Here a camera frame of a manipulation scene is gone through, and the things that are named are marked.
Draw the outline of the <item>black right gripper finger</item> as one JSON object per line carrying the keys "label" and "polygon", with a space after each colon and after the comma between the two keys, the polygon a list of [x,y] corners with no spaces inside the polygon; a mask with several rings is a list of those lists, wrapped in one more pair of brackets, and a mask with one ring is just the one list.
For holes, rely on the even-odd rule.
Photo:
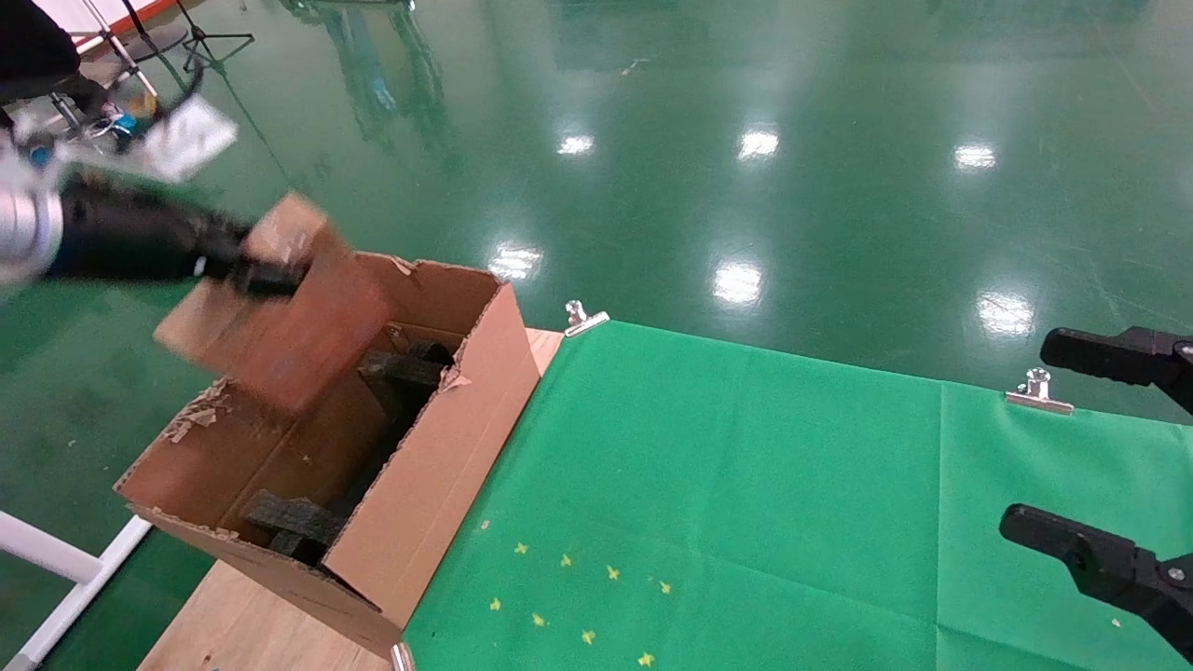
{"label": "black right gripper finger", "polygon": [[1120,336],[1055,328],[1045,336],[1040,361],[1086,377],[1163,390],[1192,413],[1192,338],[1133,326]]}
{"label": "black right gripper finger", "polygon": [[1145,620],[1192,663],[1192,555],[1160,560],[1133,540],[1024,504],[1005,510],[999,530],[1061,561],[1080,595]]}

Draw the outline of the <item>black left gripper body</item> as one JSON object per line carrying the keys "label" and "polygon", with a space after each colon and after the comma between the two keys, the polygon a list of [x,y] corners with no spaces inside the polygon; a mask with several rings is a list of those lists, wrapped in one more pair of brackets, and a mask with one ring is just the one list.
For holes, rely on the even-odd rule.
{"label": "black left gripper body", "polygon": [[61,281],[224,281],[251,270],[248,227],[177,199],[73,181],[58,195],[62,238],[47,275]]}

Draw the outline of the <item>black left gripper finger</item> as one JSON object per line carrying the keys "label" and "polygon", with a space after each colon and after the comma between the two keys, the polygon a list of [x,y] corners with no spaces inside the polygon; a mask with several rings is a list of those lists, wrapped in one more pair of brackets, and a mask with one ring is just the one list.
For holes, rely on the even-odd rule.
{"label": "black left gripper finger", "polygon": [[293,296],[308,272],[308,263],[273,261],[240,254],[227,267],[223,281],[236,294],[265,300]]}

